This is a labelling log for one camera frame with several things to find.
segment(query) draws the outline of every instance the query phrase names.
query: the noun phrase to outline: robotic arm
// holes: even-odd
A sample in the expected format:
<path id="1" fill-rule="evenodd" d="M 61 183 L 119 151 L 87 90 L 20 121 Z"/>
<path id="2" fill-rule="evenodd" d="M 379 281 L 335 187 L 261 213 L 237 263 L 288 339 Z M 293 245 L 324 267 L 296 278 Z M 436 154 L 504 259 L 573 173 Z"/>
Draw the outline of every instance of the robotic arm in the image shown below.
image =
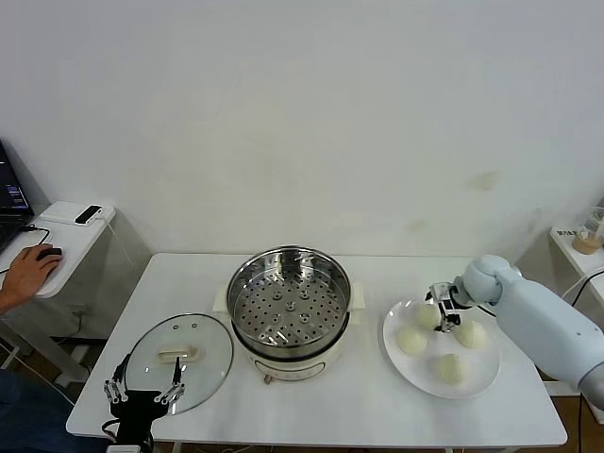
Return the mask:
<path id="1" fill-rule="evenodd" d="M 604 410 L 604 334 L 545 286 L 524 279 L 500 257 L 472 261 L 453 284 L 436 283 L 430 294 L 443 313 L 442 330 L 459 323 L 446 309 L 494 307 L 497 323 L 549 376 L 578 388 Z"/>

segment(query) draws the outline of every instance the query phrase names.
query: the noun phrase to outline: white wall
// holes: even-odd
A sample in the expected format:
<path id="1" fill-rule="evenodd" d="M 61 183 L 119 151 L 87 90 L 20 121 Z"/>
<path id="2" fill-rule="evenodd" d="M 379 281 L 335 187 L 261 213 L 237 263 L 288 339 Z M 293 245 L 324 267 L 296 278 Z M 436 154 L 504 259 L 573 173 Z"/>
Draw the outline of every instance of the white wall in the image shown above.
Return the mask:
<path id="1" fill-rule="evenodd" d="M 515 260 L 604 193 L 602 2 L 1 4 L 0 135 L 152 251 Z"/>

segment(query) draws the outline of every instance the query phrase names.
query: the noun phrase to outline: pot handle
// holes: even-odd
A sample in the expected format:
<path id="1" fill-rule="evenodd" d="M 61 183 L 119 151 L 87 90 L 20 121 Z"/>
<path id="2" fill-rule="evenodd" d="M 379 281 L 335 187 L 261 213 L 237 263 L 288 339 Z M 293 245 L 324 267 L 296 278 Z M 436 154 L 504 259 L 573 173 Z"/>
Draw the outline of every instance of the pot handle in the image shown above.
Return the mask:
<path id="1" fill-rule="evenodd" d="M 365 310 L 365 291 L 359 281 L 353 281 L 350 285 L 350 324 L 357 326 L 361 323 L 361 312 Z"/>
<path id="2" fill-rule="evenodd" d="M 214 297 L 214 307 L 212 311 L 216 317 L 224 324 L 228 325 L 230 321 L 230 315 L 228 314 L 227 307 L 227 286 L 223 285 L 218 288 L 216 296 Z"/>

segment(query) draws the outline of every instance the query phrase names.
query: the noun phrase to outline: smartphone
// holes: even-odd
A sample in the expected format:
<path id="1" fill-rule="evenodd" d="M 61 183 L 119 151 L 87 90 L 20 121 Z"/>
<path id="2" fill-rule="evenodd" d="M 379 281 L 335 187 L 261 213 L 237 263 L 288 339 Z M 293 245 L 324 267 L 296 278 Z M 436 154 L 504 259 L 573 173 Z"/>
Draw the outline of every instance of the smartphone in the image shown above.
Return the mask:
<path id="1" fill-rule="evenodd" d="M 90 205 L 84 210 L 84 212 L 76 217 L 75 222 L 79 225 L 86 225 L 91 221 L 97 212 L 100 212 L 100 210 L 100 206 Z"/>

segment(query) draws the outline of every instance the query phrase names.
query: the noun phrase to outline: white table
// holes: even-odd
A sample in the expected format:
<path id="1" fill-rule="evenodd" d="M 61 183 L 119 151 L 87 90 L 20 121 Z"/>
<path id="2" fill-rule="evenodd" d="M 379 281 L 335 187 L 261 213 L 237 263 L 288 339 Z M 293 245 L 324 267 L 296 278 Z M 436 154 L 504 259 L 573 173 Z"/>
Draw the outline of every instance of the white table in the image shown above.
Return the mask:
<path id="1" fill-rule="evenodd" d="M 216 291 L 248 257 L 159 254 L 111 333 L 77 400 L 67 429 L 101 436 L 113 418 L 103 393 L 135 342 L 151 327 L 186 312 L 211 313 Z M 156 439 L 201 443 L 355 447 L 505 447 L 561 445 L 566 432 L 532 362 L 500 331 L 501 372 L 469 400 L 425 394 L 390 364 L 380 340 L 383 318 L 403 297 L 423 297 L 430 283 L 450 280 L 466 258 L 339 257 L 365 289 L 361 323 L 349 326 L 343 356 L 323 374 L 273 382 L 246 360 L 235 338 L 233 365 L 219 391 L 201 406 L 153 425 Z M 493 321 L 485 316 L 484 323 Z"/>
<path id="2" fill-rule="evenodd" d="M 63 254 L 59 267 L 44 282 L 36 293 L 36 297 L 42 299 L 52 297 L 63 288 L 114 216 L 115 209 L 111 206 L 104 206 L 99 218 L 91 221 L 87 226 L 67 225 L 39 219 L 32 221 L 36 227 L 50 230 L 51 235 L 46 241 L 61 248 Z M 42 237 L 43 232 L 41 231 L 20 233 L 0 254 L 0 269 L 7 269 L 24 247 L 37 244 Z M 4 281 L 4 277 L 4 274 L 0 276 L 0 284 Z M 61 370 L 63 374 L 58 378 L 58 383 L 65 385 L 71 380 L 81 382 L 86 380 L 88 370 L 82 367 L 75 358 L 81 359 L 87 348 L 82 346 L 77 348 L 72 356 L 67 354 L 35 324 L 32 317 L 28 315 L 27 305 L 5 313 L 2 321 Z"/>

